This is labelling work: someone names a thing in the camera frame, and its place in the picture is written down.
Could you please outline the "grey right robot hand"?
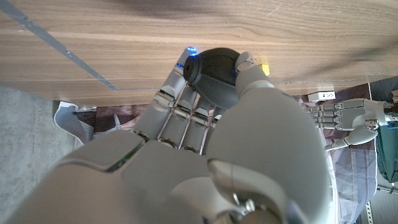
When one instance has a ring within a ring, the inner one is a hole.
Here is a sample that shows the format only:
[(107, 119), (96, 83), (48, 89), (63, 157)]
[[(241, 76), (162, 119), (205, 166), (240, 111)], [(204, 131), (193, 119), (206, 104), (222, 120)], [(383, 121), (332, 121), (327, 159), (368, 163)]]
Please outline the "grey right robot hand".
[(187, 48), (131, 131), (84, 143), (9, 223), (330, 223), (313, 119), (248, 52)]

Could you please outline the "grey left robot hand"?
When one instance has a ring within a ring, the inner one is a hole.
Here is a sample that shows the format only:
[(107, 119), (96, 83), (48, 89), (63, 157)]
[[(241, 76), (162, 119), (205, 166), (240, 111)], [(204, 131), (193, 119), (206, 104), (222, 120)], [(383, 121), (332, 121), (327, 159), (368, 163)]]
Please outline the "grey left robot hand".
[(333, 140), (324, 149), (332, 151), (367, 143), (377, 136), (377, 128), (397, 120), (394, 105), (384, 101), (355, 98), (329, 105), (307, 108), (307, 113), (320, 129), (347, 131), (349, 134)]

